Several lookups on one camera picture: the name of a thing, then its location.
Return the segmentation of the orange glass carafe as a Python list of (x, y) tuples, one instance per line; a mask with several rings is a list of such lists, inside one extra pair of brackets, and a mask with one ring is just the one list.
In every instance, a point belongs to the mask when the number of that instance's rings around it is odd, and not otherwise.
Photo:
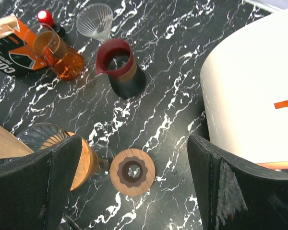
[(37, 23), (24, 33), (24, 46), (43, 60), (61, 80), (74, 80), (84, 69), (84, 58), (45, 23)]

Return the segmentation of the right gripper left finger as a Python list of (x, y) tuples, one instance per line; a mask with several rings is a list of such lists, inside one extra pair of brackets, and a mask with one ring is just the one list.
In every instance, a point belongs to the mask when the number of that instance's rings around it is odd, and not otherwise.
[(55, 230), (82, 151), (73, 135), (0, 165), (0, 230)]

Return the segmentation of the brown paper coffee filter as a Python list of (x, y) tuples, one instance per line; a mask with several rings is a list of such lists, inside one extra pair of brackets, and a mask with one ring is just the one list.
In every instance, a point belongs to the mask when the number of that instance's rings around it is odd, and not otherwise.
[(0, 159), (23, 157), (33, 152), (23, 142), (0, 126)]

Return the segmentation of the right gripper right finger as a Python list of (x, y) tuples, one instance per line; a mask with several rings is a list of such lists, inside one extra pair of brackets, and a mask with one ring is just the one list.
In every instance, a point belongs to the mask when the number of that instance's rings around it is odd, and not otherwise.
[(288, 230), (288, 173), (200, 136), (189, 136), (187, 152), (205, 230)]

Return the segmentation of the orange coffee filter box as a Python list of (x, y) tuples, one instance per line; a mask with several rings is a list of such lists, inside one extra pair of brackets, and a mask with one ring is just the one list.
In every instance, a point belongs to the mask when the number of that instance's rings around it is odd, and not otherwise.
[(17, 76), (46, 67), (32, 51), (36, 38), (14, 14), (0, 18), (0, 71)]

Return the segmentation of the red black dripper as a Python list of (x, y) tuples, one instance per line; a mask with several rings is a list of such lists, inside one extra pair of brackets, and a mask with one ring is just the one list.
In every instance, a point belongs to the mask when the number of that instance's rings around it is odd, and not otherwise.
[(96, 74), (108, 75), (113, 91), (124, 100), (138, 96), (146, 87), (145, 73), (122, 39), (110, 39), (99, 47), (95, 69)]

